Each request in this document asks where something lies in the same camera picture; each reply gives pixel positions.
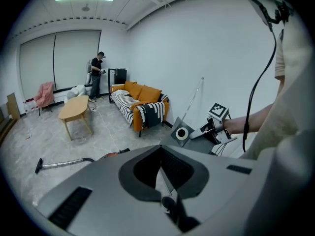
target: black and white striped blanket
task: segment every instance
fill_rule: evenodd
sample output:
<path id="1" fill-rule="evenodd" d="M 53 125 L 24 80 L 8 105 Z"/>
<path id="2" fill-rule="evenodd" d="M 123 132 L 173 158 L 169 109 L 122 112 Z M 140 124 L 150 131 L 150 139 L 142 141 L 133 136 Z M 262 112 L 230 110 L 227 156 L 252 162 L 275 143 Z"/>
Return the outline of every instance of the black and white striped blanket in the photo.
<path id="1" fill-rule="evenodd" d="M 142 128 L 150 128 L 158 125 L 164 119 L 165 104 L 164 102 L 148 103 L 137 106 L 142 118 Z"/>
<path id="2" fill-rule="evenodd" d="M 134 103 L 139 102 L 139 101 L 135 100 L 131 96 L 116 95 L 115 93 L 112 93 L 110 97 L 119 107 L 120 111 L 123 113 L 124 117 L 126 118 L 126 120 L 129 122 L 129 125 L 131 126 L 133 122 L 133 111 L 130 110 L 130 107 Z"/>
<path id="3" fill-rule="evenodd" d="M 110 97 L 116 103 L 116 105 L 118 106 L 122 114 L 124 115 L 125 119 L 128 121 L 128 123 L 131 126 L 133 122 L 133 111 L 130 110 L 130 107 L 134 103 L 140 102 L 140 101 L 135 100 L 129 95 L 116 95 L 115 93 L 112 93 Z M 146 127 L 146 126 L 151 127 L 151 126 L 154 126 L 153 123 L 156 123 L 155 125 L 157 125 L 163 121 L 164 115 L 165 115 L 165 104 L 162 101 L 165 98 L 167 98 L 167 102 L 169 102 L 167 95 L 161 93 L 158 100 L 159 102 L 137 106 L 141 114 L 143 127 Z"/>

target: black stand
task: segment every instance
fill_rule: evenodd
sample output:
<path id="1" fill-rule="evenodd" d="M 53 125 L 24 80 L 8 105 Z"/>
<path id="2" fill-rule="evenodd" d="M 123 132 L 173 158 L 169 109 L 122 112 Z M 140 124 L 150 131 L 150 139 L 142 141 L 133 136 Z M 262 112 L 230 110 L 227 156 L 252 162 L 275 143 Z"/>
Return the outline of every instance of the black stand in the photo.
<path id="1" fill-rule="evenodd" d="M 110 98 L 111 92 L 111 84 L 110 84 L 110 71 L 115 72 L 114 76 L 114 84 L 124 84 L 126 82 L 126 76 L 127 76 L 127 70 L 125 69 L 108 69 L 108 97 L 109 97 L 109 103 L 112 103 L 113 100 Z"/>
<path id="2" fill-rule="evenodd" d="M 109 103 L 112 103 L 113 100 L 110 98 L 110 95 L 111 95 L 111 91 L 110 91 L 110 88 L 111 88 L 111 84 L 110 84 L 110 71 L 114 71 L 115 74 L 116 74 L 116 69 L 112 69 L 112 68 L 109 68 L 109 69 L 108 69 L 108 98 L 109 98 Z"/>

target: table leg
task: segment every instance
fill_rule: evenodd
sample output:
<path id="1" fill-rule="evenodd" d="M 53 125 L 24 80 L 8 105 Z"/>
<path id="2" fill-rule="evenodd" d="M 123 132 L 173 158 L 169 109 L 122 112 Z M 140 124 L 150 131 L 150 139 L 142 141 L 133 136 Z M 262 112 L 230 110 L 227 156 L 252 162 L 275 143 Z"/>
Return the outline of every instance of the table leg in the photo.
<path id="1" fill-rule="evenodd" d="M 84 115 L 83 115 L 83 114 L 81 114 L 81 119 L 83 120 L 84 124 L 85 124 L 86 127 L 88 128 L 89 132 L 90 132 L 91 134 L 93 134 L 92 130 L 90 129 L 90 127 L 89 127 L 88 124 L 87 124 L 87 121 L 84 119 Z"/>
<path id="2" fill-rule="evenodd" d="M 69 133 L 69 130 L 68 130 L 68 126 L 67 126 L 67 123 L 65 122 L 65 120 L 63 120 L 63 123 L 64 123 L 64 127 L 65 127 L 65 129 L 66 129 L 66 131 L 68 133 L 68 136 L 69 136 L 70 140 L 72 141 L 72 138 L 70 136 L 70 133 Z"/>

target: vent slot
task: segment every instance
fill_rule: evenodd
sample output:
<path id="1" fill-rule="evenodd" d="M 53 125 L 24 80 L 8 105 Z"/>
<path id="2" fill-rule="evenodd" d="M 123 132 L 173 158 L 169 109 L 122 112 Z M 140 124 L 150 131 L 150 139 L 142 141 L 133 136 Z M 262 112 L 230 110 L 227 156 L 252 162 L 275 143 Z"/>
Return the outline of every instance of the vent slot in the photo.
<path id="1" fill-rule="evenodd" d="M 49 220 L 56 226 L 66 229 L 75 215 L 78 213 L 84 202 L 91 194 L 91 190 L 79 187 L 77 188 L 49 217 Z"/>
<path id="2" fill-rule="evenodd" d="M 239 173 L 247 174 L 247 175 L 249 175 L 252 171 L 252 169 L 250 169 L 250 168 L 241 167 L 241 166 L 237 166 L 237 165 L 229 165 L 227 167 L 227 169 L 232 170 L 232 171 L 236 171 Z"/>

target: person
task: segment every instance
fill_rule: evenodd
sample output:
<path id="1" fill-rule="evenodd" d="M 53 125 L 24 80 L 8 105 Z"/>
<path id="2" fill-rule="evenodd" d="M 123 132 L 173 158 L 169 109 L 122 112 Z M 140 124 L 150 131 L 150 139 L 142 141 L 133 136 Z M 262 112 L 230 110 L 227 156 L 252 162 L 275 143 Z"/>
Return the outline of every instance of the person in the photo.
<path id="1" fill-rule="evenodd" d="M 311 60 L 312 51 L 311 38 L 294 11 L 277 40 L 275 65 L 275 78 L 279 81 L 277 97 L 273 104 L 249 116 L 249 132 L 258 133 L 242 158 L 256 160 L 263 149 L 276 147 L 282 139 L 298 131 L 297 123 L 282 95 Z M 223 127 L 230 134 L 241 134 L 244 131 L 245 120 L 246 117 L 227 119 L 223 122 Z"/>
<path id="2" fill-rule="evenodd" d="M 105 58 L 104 52 L 99 52 L 97 57 L 94 58 L 91 62 L 92 67 L 92 90 L 89 97 L 89 101 L 96 102 L 95 99 L 103 99 L 99 95 L 99 82 L 100 82 L 100 75 L 104 73 L 105 70 L 102 69 L 101 64 L 103 63 L 103 59 Z"/>

